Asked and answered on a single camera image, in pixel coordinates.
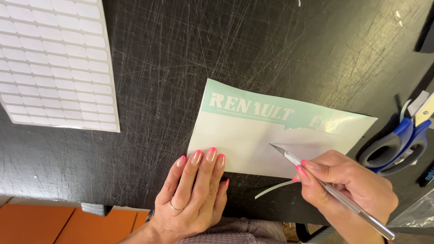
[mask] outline hand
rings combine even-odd
[[[229,179],[220,182],[224,166],[225,156],[217,156],[215,148],[211,148],[203,158],[200,150],[188,161],[185,156],[180,157],[155,199],[152,219],[120,244],[171,244],[217,224],[226,205],[229,184]]]
[[[310,161],[302,160],[302,164],[308,170],[297,166],[293,181],[302,183],[303,198],[317,207],[348,243],[384,243],[373,227],[324,190],[314,176],[333,183],[336,189],[383,225],[398,205],[398,198],[389,180],[333,150]]]

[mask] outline silver ring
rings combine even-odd
[[[170,203],[170,206],[171,206],[174,210],[178,210],[178,211],[179,211],[179,210],[182,210],[182,208],[181,208],[181,209],[177,209],[177,208],[175,208],[175,207],[172,205],[172,199],[173,199],[173,197],[170,199],[170,202],[169,202],[169,203]]]

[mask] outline scissors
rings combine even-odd
[[[418,160],[428,147],[426,132],[433,111],[434,96],[431,95],[411,119],[403,118],[392,133],[370,145],[359,157],[361,165],[386,176]]]
[[[283,156],[288,159],[291,163],[294,165],[301,166],[305,168],[301,161],[292,155],[292,153],[286,151],[283,148],[280,148],[276,145],[273,145],[270,143],[277,151],[279,151]],[[393,240],[395,238],[395,234],[387,229],[384,225],[382,225],[378,220],[376,220],[374,217],[372,217],[370,214],[368,214],[365,210],[363,210],[361,207],[359,207],[355,202],[353,202],[351,199],[346,197],[344,194],[342,194],[340,191],[336,190],[330,183],[325,183],[318,179],[318,182],[321,184],[321,186],[328,191],[332,196],[334,196],[336,199],[338,199],[341,203],[343,203],[345,206],[347,206],[351,211],[353,211],[355,214],[360,216],[362,219],[364,219],[368,224],[370,224],[374,229],[376,229],[382,236],[387,238],[388,240]]]

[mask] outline fingernail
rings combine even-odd
[[[316,164],[314,162],[311,162],[311,161],[304,160],[304,159],[301,161],[301,164],[304,165],[304,166],[307,166],[307,167],[309,167],[311,169],[319,169],[319,165],[318,164]]]
[[[185,163],[185,156],[182,155],[180,158],[178,158],[178,160],[176,161],[176,166],[181,167],[183,166]]]
[[[302,173],[303,173],[304,175],[306,175],[307,177],[309,177],[309,175],[306,173],[306,171],[304,171],[304,169],[303,169],[300,165],[296,166],[296,169],[297,169],[298,171],[302,172]]]
[[[226,157],[224,156],[224,154],[218,155],[218,157],[217,157],[217,168],[223,168],[225,161],[226,161]]]
[[[210,150],[207,153],[207,161],[214,162],[216,160],[216,156],[217,156],[217,149],[210,148]]]
[[[199,164],[199,161],[201,160],[202,157],[202,151],[201,150],[197,150],[194,155],[193,158],[191,159],[191,164],[196,166]]]

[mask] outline black table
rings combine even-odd
[[[350,151],[354,158],[389,121],[393,129],[397,101],[434,91],[434,54],[414,51],[431,4],[105,1],[121,133],[14,125],[0,109],[0,194],[153,208],[171,164],[187,150],[206,78],[378,117]],[[433,145],[434,132],[428,137]],[[430,148],[388,177],[400,199],[392,217],[429,190],[415,180],[434,159]],[[287,179],[225,176],[225,216],[327,224],[299,184],[254,200]]]

